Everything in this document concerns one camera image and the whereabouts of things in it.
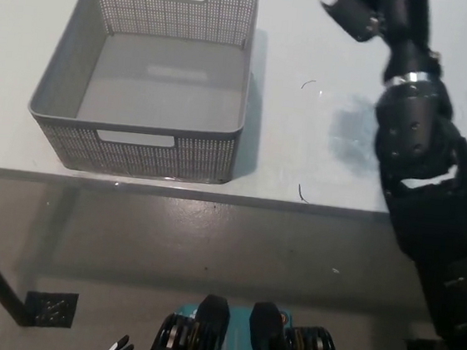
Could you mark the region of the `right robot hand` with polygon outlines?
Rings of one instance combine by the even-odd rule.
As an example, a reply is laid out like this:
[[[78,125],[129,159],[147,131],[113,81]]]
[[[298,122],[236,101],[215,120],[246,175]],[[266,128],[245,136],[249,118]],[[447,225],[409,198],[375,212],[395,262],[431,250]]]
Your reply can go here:
[[[324,11],[358,42],[380,37],[390,49],[383,81],[415,74],[440,76],[430,49],[428,0],[320,0]]]

